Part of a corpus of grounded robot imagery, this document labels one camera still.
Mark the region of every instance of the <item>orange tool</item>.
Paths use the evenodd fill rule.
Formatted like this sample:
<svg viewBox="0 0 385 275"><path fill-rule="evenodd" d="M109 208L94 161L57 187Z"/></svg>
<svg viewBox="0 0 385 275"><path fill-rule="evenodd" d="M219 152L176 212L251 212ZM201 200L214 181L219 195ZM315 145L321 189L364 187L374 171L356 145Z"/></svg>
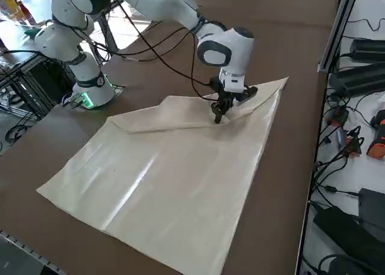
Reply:
<svg viewBox="0 0 385 275"><path fill-rule="evenodd" d="M371 126L377 130L375 140L369 146L367 155L382 159L385 156L385 110L381 110L371 120Z"/></svg>

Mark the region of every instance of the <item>cable connector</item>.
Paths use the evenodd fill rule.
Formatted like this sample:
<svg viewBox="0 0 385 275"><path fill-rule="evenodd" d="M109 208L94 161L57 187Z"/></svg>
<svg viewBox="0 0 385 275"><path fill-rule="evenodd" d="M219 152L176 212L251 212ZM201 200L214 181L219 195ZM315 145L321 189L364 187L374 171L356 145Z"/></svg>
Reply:
<svg viewBox="0 0 385 275"><path fill-rule="evenodd" d="M324 186L324 189L328 193L335 194L336 192L338 192L338 189L336 187L333 187L333 186Z"/></svg>
<svg viewBox="0 0 385 275"><path fill-rule="evenodd" d="M331 144L331 139L329 139L329 137L324 137L322 142L325 143L325 144Z"/></svg>
<svg viewBox="0 0 385 275"><path fill-rule="evenodd" d="M338 190L336 187L333 187L333 186L322 186L320 185L320 187L323 187L323 189L325 189L326 192L328 193L332 193L332 194L335 194L335 193L342 193L342 194L348 194L348 195L352 195L354 197L361 197L361 194L359 193L356 193L356 192L350 192L350 191L340 191Z"/></svg>
<svg viewBox="0 0 385 275"><path fill-rule="evenodd" d="M320 167L322 167L323 165L324 165L324 163L321 162L321 161L315 162L314 165L313 165L313 173L318 172L318 169L319 169Z"/></svg>
<svg viewBox="0 0 385 275"><path fill-rule="evenodd" d="M324 210L323 207L319 206L317 203L315 203L313 201L309 201L309 203L317 212L320 212L320 211Z"/></svg>
<svg viewBox="0 0 385 275"><path fill-rule="evenodd" d="M82 93L72 93L72 95L68 98L63 97L62 106L69 105L70 108L80 107L82 104L87 103L87 100L82 95Z"/></svg>

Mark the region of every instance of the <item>metal stand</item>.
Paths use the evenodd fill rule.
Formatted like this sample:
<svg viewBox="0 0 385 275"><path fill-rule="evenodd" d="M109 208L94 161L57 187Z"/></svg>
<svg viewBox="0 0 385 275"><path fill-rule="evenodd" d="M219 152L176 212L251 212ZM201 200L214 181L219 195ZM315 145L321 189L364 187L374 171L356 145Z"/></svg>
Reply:
<svg viewBox="0 0 385 275"><path fill-rule="evenodd" d="M318 66L319 72L330 72L330 68L333 66L334 57L339 51L339 44L355 1L356 0L341 0L336 19L334 20L333 28L326 45L324 56Z"/></svg>
<svg viewBox="0 0 385 275"><path fill-rule="evenodd" d="M40 55L33 55L24 63L20 64L19 67L8 73L8 76L0 79L0 89L10 86L35 116L41 119L48 114L54 104L47 98L47 95L29 71L45 60L46 58ZM28 114L28 111L14 107L10 107L9 112L19 117Z"/></svg>

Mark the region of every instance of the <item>green led light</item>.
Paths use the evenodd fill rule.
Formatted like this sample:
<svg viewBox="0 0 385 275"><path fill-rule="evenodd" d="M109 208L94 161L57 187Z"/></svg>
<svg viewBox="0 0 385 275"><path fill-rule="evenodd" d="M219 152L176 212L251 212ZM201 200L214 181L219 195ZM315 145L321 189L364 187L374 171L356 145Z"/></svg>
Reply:
<svg viewBox="0 0 385 275"><path fill-rule="evenodd" d="M92 100L90 100L90 97L88 96L88 94L87 93L82 93L82 96L86 100L85 106L87 108L92 108L94 106L94 103L92 102Z"/></svg>
<svg viewBox="0 0 385 275"><path fill-rule="evenodd" d="M104 75L104 80L108 81L108 84L109 84L110 87L113 87L113 86L112 86L112 83L109 82L109 80L108 80L108 78L107 78L106 75Z"/></svg>

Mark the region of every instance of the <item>metal frame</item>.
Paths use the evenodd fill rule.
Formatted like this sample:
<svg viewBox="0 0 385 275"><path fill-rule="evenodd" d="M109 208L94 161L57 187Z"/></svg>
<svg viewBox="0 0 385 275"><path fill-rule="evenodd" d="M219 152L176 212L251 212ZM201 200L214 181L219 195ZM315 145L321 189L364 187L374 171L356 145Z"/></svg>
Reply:
<svg viewBox="0 0 385 275"><path fill-rule="evenodd" d="M29 71L46 60L47 58L34 54L16 68L12 69L6 77L0 79L0 89L11 86L31 111L41 119L53 106L50 107L51 104L48 104L38 82L32 77ZM12 112L12 110L10 110L10 112L16 116L24 116L26 114L23 111Z"/></svg>
<svg viewBox="0 0 385 275"><path fill-rule="evenodd" d="M5 242L14 245L15 247L21 249L24 251L26 254L34 257L36 260L40 261L42 265L50 268L52 271L56 272L59 275L66 275L66 273L58 266L53 264L51 261L47 260L43 256L40 256L38 253L36 253L34 250L29 248L28 246L24 245L17 239L13 238L10 236L8 233L4 232L3 230L0 229L0 239L3 239Z"/></svg>
<svg viewBox="0 0 385 275"><path fill-rule="evenodd" d="M340 41L355 1L356 0L341 0L336 19L334 20L333 28L331 29L331 33L329 35L324 56L318 66L319 72L328 73L330 68L333 66L334 58L339 51Z"/></svg>

